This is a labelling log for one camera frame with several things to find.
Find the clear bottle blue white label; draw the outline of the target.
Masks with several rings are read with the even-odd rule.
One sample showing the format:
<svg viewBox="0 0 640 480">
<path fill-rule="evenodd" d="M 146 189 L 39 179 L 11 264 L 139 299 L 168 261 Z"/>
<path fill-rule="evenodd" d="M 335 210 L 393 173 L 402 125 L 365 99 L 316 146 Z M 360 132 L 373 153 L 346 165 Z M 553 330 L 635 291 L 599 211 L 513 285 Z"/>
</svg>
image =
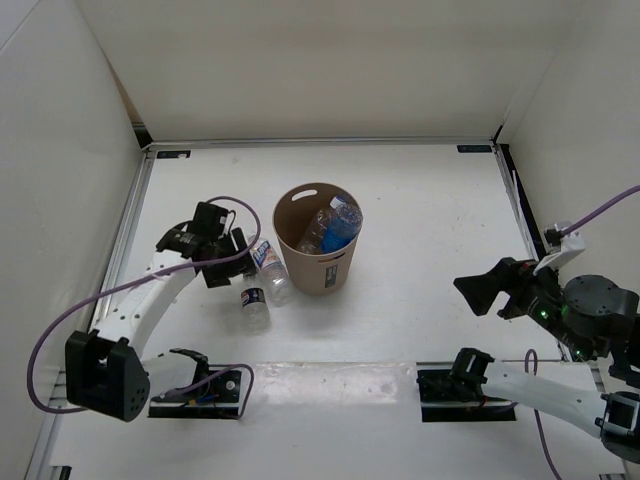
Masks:
<svg viewBox="0 0 640 480">
<path fill-rule="evenodd" d="M 248 242 L 253 244 L 250 255 L 274 304 L 276 306 L 287 304 L 292 299 L 293 293 L 284 262 L 266 238 L 253 234 Z"/>
</svg>

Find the clear unlabelled plastic bottle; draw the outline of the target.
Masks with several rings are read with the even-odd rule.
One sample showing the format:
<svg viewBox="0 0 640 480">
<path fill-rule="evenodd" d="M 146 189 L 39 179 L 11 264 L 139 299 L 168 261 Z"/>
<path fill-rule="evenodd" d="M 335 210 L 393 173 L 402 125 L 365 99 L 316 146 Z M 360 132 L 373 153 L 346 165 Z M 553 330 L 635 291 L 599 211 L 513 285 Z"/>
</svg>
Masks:
<svg viewBox="0 0 640 480">
<path fill-rule="evenodd" d="M 321 244 L 331 220 L 333 208 L 321 208 L 311 219 L 305 233 L 298 242 L 296 250 L 309 255 L 321 254 Z"/>
</svg>

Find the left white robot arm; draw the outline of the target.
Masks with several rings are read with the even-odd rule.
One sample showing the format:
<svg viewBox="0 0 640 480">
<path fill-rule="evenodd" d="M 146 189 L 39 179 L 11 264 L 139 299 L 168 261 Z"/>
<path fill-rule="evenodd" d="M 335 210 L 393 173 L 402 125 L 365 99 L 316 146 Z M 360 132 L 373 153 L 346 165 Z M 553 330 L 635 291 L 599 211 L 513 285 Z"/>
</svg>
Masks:
<svg viewBox="0 0 640 480">
<path fill-rule="evenodd" d="M 143 359 L 153 330 L 180 292 L 203 277 L 210 288 L 253 270 L 239 228 L 205 236 L 173 228 L 156 245 L 151 279 L 124 299 L 88 333 L 65 344 L 66 398 L 78 407 L 130 422 L 147 402 L 196 404 L 214 381 L 206 355 L 186 348 Z"/>
</svg>

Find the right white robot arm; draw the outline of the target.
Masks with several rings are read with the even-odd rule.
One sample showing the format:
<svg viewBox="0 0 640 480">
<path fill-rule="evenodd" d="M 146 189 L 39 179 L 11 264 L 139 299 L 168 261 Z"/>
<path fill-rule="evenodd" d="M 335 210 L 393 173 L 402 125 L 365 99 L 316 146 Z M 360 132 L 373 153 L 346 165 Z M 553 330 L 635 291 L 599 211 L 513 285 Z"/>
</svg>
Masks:
<svg viewBox="0 0 640 480">
<path fill-rule="evenodd" d="M 535 409 L 598 439 L 613 455 L 639 461 L 638 294 L 601 275 L 561 284 L 554 268 L 513 258 L 453 284 L 477 316 L 506 294 L 499 317 L 530 318 L 574 357 L 547 377 L 463 348 L 449 373 L 455 396 L 496 397 Z"/>
</svg>

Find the small Pepsi bottle black cap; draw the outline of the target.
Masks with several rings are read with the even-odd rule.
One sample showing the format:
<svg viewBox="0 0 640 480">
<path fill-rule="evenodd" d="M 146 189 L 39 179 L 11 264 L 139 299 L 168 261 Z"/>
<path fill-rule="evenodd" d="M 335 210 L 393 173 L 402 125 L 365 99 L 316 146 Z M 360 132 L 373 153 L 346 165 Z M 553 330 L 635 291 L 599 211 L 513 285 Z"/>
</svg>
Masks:
<svg viewBox="0 0 640 480">
<path fill-rule="evenodd" d="M 270 325 L 270 312 L 265 292 L 260 287 L 246 287 L 241 292 L 242 312 L 247 327 L 262 332 Z"/>
</svg>

